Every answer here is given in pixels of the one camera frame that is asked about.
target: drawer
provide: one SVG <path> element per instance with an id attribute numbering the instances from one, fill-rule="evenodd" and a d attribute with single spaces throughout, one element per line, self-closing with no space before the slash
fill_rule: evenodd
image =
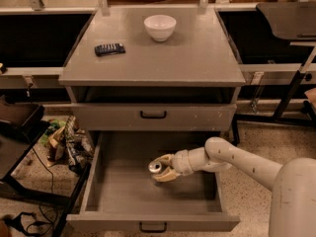
<path id="1" fill-rule="evenodd" d="M 156 157 L 204 145 L 197 132 L 101 133 L 82 206 L 67 221 L 79 231 L 231 231 L 217 173 L 196 172 L 155 183 L 148 164 Z"/>
<path id="2" fill-rule="evenodd" d="M 235 104 L 72 104 L 86 130 L 217 130 L 225 131 Z"/>

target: black handle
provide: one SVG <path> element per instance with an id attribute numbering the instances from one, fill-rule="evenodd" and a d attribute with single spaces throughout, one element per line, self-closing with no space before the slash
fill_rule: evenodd
<path id="1" fill-rule="evenodd" d="M 167 116 L 167 112 L 164 111 L 161 115 L 150 115 L 150 114 L 146 114 L 143 111 L 140 111 L 140 116 L 143 119 L 164 119 Z"/>
<path id="2" fill-rule="evenodd" d="M 145 230 L 143 228 L 142 222 L 139 222 L 139 231 L 143 233 L 164 233 L 167 231 L 167 222 L 164 222 L 164 228 L 161 230 Z"/>

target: bowl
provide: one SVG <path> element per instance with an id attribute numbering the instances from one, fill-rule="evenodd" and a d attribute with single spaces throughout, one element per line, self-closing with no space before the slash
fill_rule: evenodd
<path id="1" fill-rule="evenodd" d="M 165 41 L 174 32 L 177 21 L 167 15 L 153 15 L 144 21 L 146 32 L 156 41 Z"/>

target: robotic arm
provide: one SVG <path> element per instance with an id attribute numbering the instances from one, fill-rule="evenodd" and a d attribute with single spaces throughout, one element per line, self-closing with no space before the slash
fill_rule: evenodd
<path id="1" fill-rule="evenodd" d="M 168 182 L 195 171 L 224 171 L 232 165 L 273 193 L 270 237 L 316 236 L 314 159 L 298 158 L 281 165 L 212 137 L 204 147 L 155 159 L 149 171 L 157 182 Z"/>

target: cabinet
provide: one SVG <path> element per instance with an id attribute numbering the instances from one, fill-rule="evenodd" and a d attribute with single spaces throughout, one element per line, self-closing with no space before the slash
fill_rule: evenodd
<path id="1" fill-rule="evenodd" d="M 225 210 L 218 174 L 157 186 L 147 170 L 155 157 L 203 146 L 208 132 L 230 127 L 245 80 L 214 8 L 110 12 L 96 13 L 59 78 L 96 146 L 81 211 L 69 222 L 80 230 L 231 230 L 239 218 Z M 177 20 L 164 42 L 145 32 L 143 21 L 154 14 Z M 95 55 L 94 46 L 111 42 L 126 53 Z"/>

